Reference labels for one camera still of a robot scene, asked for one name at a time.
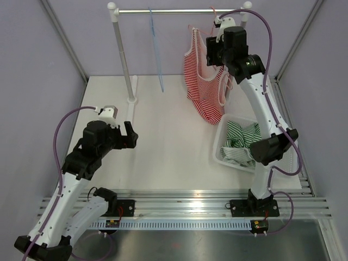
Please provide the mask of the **red striped tank top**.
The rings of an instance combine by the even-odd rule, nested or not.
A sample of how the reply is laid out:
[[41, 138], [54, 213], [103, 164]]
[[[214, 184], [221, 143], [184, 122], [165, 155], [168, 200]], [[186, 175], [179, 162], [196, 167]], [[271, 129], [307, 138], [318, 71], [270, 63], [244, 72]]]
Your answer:
[[232, 77], [223, 66], [207, 66], [207, 48], [201, 32], [194, 27], [189, 29], [190, 49], [184, 54], [187, 98], [201, 118], [215, 125], [225, 113], [227, 93], [233, 86]]

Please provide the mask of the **pink wire hanger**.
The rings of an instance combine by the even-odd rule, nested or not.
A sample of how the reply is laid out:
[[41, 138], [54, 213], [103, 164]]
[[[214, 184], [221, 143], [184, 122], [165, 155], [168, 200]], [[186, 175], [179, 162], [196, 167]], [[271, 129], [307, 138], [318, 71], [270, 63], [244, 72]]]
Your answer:
[[191, 25], [188, 26], [192, 34], [197, 38], [198, 75], [206, 81], [215, 79], [219, 72], [218, 66], [223, 66], [223, 30], [225, 26], [235, 26], [235, 20], [233, 18], [220, 19], [214, 7], [210, 8], [213, 10], [215, 16], [210, 33], [194, 28]]

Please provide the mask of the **blue wire hanger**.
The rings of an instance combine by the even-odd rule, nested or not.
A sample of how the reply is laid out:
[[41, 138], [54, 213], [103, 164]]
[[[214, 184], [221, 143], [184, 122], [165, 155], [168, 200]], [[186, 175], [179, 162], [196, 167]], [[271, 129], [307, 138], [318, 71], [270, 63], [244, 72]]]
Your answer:
[[164, 92], [163, 74], [161, 70], [161, 59], [160, 59], [159, 46], [158, 46], [158, 41], [156, 36], [156, 30], [154, 27], [153, 12], [151, 8], [148, 8], [148, 10], [150, 12], [150, 27], [151, 27], [154, 55], [156, 60], [157, 75], [158, 75], [161, 91]]

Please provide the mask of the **green striped tank top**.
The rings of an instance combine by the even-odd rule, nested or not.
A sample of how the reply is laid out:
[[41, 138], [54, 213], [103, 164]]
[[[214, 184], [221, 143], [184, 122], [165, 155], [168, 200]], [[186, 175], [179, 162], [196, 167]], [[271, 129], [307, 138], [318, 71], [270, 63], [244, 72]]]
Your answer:
[[251, 155], [250, 147], [254, 142], [261, 140], [259, 124], [242, 127], [234, 121], [227, 122], [226, 141], [220, 147], [220, 156], [224, 162], [242, 167], [255, 167], [255, 160]]

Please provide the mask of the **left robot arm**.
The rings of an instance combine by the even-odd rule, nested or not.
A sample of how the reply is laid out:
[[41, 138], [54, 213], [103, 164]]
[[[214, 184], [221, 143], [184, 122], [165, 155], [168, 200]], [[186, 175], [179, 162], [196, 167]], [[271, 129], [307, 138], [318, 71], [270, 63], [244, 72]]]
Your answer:
[[68, 260], [74, 244], [99, 217], [124, 214], [117, 194], [100, 187], [74, 216], [71, 211], [84, 188], [112, 150], [135, 148], [138, 135], [131, 122], [124, 122], [126, 135], [119, 127], [104, 121], [91, 121], [83, 130], [73, 151], [65, 158], [59, 184], [40, 220], [28, 235], [19, 236], [14, 246], [24, 258]]

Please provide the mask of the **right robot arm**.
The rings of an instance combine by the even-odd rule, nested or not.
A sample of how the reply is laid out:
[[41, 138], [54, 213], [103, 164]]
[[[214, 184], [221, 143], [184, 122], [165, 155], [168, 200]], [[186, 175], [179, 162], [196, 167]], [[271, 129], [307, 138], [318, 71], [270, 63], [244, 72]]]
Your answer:
[[250, 147], [256, 167], [248, 197], [230, 200], [231, 214], [234, 218], [278, 217], [275, 193], [271, 190], [273, 171], [288, 149], [296, 147], [299, 134], [282, 119], [276, 102], [269, 94], [267, 73], [260, 57], [248, 52], [247, 33], [243, 27], [220, 27], [219, 35], [207, 38], [206, 44], [207, 64], [225, 66], [234, 77], [251, 104], [262, 137]]

